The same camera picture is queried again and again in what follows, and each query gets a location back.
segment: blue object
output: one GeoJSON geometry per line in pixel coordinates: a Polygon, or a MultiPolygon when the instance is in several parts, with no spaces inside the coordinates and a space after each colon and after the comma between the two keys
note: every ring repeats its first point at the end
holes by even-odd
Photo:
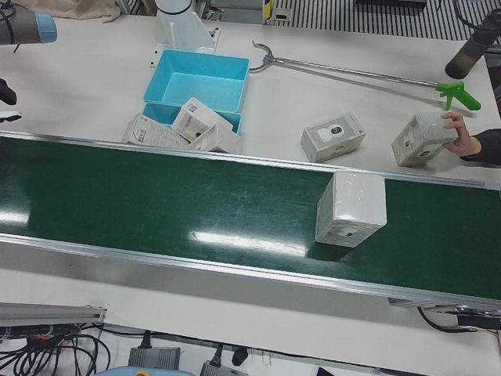
{"type": "Polygon", "coordinates": [[[117,367],[112,370],[97,373],[99,376],[136,376],[144,371],[144,376],[194,376],[185,371],[159,370],[157,368],[141,368],[141,367],[117,367]]]}
{"type": "Polygon", "coordinates": [[[214,111],[239,113],[249,64],[239,57],[166,49],[144,100],[182,106],[194,96],[214,111]]]}
{"type": "MultiPolygon", "coordinates": [[[[172,106],[163,103],[147,103],[144,106],[142,114],[170,128],[180,110],[181,106],[172,106]]],[[[232,130],[236,134],[240,133],[240,120],[242,118],[240,114],[221,111],[216,112],[233,125],[232,130]]]]}
{"type": "Polygon", "coordinates": [[[54,19],[47,13],[40,10],[34,11],[37,20],[38,33],[41,43],[52,43],[57,39],[57,28],[54,19]]]}

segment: white tabletop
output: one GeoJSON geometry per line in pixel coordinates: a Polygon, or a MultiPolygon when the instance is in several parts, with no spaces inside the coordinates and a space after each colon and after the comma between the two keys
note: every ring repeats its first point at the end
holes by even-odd
{"type": "MultiPolygon", "coordinates": [[[[153,74],[153,19],[56,22],[57,43],[23,45],[15,55],[12,46],[0,48],[1,77],[17,91],[15,108],[23,112],[22,120],[2,128],[119,141],[142,110],[153,74]]],[[[430,81],[448,81],[442,68],[461,45],[256,25],[219,27],[218,53],[248,56],[253,65],[263,57],[251,45],[255,39],[277,56],[430,81]]],[[[468,114],[470,129],[497,126],[483,62],[466,83],[484,106],[468,114]]],[[[336,159],[339,165],[499,180],[499,169],[466,167],[446,152],[427,169],[396,167],[393,138],[416,112],[441,103],[430,89],[270,67],[249,78],[243,149],[254,156],[306,161],[299,145],[303,127],[351,111],[367,137],[357,152],[336,159]]],[[[392,308],[383,298],[186,270],[166,273],[97,258],[79,263],[68,255],[17,248],[0,250],[0,266],[4,302],[103,306],[109,310],[106,320],[114,324],[437,376],[501,371],[491,336],[434,331],[415,309],[392,308]]],[[[434,316],[441,318],[441,324],[452,324],[451,317],[434,316]]]]}
{"type": "MultiPolygon", "coordinates": [[[[23,118],[2,125],[18,130],[84,139],[120,141],[127,123],[142,111],[142,96],[153,70],[153,19],[122,18],[76,23],[57,20],[59,40],[24,45],[16,54],[2,46],[2,77],[17,91],[15,108],[23,118]]],[[[219,27],[217,53],[248,57],[259,65],[270,46],[276,56],[420,81],[451,82],[444,66],[462,42],[332,31],[306,31],[262,25],[209,23],[219,27]]],[[[483,60],[464,80],[482,104],[468,111],[472,134],[499,127],[499,114],[483,60]]],[[[327,163],[385,172],[456,179],[501,180],[501,169],[461,161],[445,151],[424,168],[396,165],[391,142],[416,112],[443,110],[445,100],[431,88],[349,75],[330,78],[283,67],[251,74],[243,105],[241,136],[246,155],[308,161],[301,149],[305,126],[352,112],[366,130],[360,148],[327,163]]]]}

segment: human hand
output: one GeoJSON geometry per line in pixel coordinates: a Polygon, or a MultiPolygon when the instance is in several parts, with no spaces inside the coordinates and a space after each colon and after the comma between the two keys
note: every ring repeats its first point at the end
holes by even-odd
{"type": "Polygon", "coordinates": [[[468,133],[462,114],[459,112],[448,112],[447,114],[443,114],[441,118],[451,119],[452,121],[444,125],[444,128],[455,128],[458,135],[458,138],[452,141],[452,143],[443,145],[445,149],[460,157],[480,153],[482,145],[478,139],[470,136],[470,133],[468,133]]]}

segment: dark sleeve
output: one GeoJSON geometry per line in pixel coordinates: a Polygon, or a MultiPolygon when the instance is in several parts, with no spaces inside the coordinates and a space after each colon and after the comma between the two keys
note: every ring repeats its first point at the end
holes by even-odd
{"type": "Polygon", "coordinates": [[[501,165],[501,129],[489,129],[474,137],[482,145],[481,152],[474,157],[461,157],[461,159],[501,165]]]}

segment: white box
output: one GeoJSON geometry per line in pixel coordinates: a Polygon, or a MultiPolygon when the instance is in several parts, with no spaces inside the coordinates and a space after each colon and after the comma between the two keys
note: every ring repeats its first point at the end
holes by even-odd
{"type": "Polygon", "coordinates": [[[382,176],[335,172],[317,205],[315,241],[353,248],[386,221],[382,176]]]}
{"type": "Polygon", "coordinates": [[[230,131],[232,124],[215,113],[211,108],[201,103],[197,98],[191,98],[186,102],[176,116],[172,129],[190,142],[209,129],[221,125],[230,131]]]}
{"type": "Polygon", "coordinates": [[[301,146],[310,162],[324,162],[358,149],[366,133],[351,113],[307,127],[301,146]]]}
{"type": "Polygon", "coordinates": [[[450,120],[442,119],[443,112],[415,114],[391,144],[399,166],[424,165],[435,158],[444,143],[457,139],[455,129],[445,129],[450,120]]]}
{"type": "Polygon", "coordinates": [[[189,145],[192,150],[216,151],[229,154],[242,154],[242,140],[240,136],[224,125],[216,124],[203,133],[189,145]]]}
{"type": "Polygon", "coordinates": [[[137,114],[129,123],[122,137],[123,143],[188,149],[189,142],[169,127],[137,114]]]}

